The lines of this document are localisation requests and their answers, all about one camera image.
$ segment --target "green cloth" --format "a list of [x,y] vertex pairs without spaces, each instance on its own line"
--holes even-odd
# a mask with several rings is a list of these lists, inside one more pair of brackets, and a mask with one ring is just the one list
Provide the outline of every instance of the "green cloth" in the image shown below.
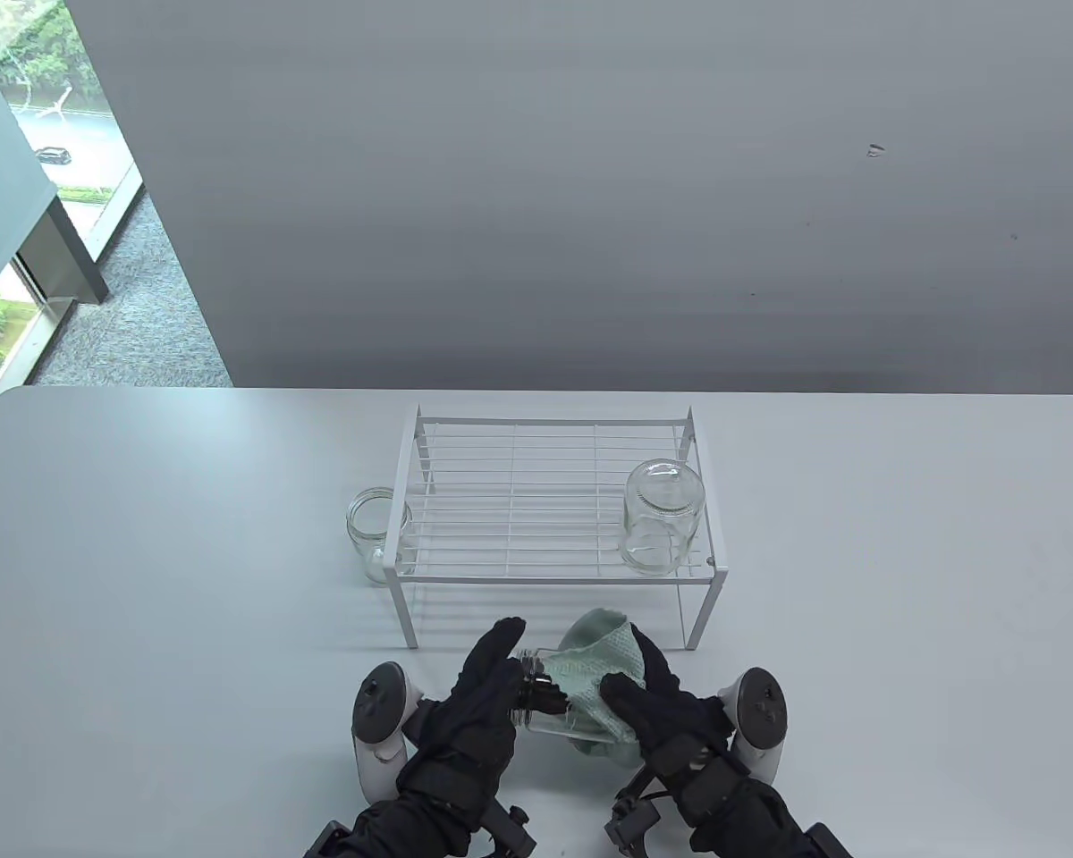
[[544,657],[544,670],[571,705],[571,726],[602,733],[607,741],[571,740],[589,755],[609,756],[620,765],[638,765],[636,735],[601,699],[599,684],[607,674],[627,674],[644,685],[644,654],[624,613],[596,608],[565,633],[558,652]]

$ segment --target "white table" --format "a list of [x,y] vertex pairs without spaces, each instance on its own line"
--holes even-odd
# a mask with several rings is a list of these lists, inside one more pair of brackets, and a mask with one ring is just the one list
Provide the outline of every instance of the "white table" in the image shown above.
[[[349,712],[374,663],[447,683],[462,626],[508,612],[555,639],[555,605],[493,588],[430,597],[400,645],[343,512],[393,479],[415,400],[694,401],[732,575],[672,663],[703,694],[779,676],[798,820],[855,858],[1073,857],[1073,397],[152,388],[0,399],[0,856],[300,856],[362,808]],[[538,855],[611,857],[623,776],[521,735],[501,798]]]

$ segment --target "white wire rack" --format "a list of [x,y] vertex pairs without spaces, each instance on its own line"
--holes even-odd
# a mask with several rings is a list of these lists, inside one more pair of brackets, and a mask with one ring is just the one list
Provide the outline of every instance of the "white wire rack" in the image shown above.
[[[677,420],[497,420],[414,409],[384,551],[406,645],[417,647],[405,583],[673,586],[680,625],[679,589],[694,586],[707,589],[684,638],[695,649],[726,576],[716,560],[722,520],[697,428],[690,410]],[[687,560],[672,575],[643,576],[619,551],[623,489],[640,462],[661,458],[700,473],[707,500]],[[403,506],[411,520],[401,528]]]

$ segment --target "carpet floor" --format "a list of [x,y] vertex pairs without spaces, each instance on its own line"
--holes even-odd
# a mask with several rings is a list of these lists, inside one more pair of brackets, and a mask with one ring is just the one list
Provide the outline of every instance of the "carpet floor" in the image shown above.
[[109,297],[75,309],[32,384],[231,387],[147,192],[99,269]]

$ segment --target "car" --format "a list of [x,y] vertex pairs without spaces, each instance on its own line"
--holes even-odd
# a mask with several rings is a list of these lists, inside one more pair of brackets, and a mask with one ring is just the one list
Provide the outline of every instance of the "car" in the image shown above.
[[72,154],[63,147],[43,147],[36,150],[40,164],[70,164]]

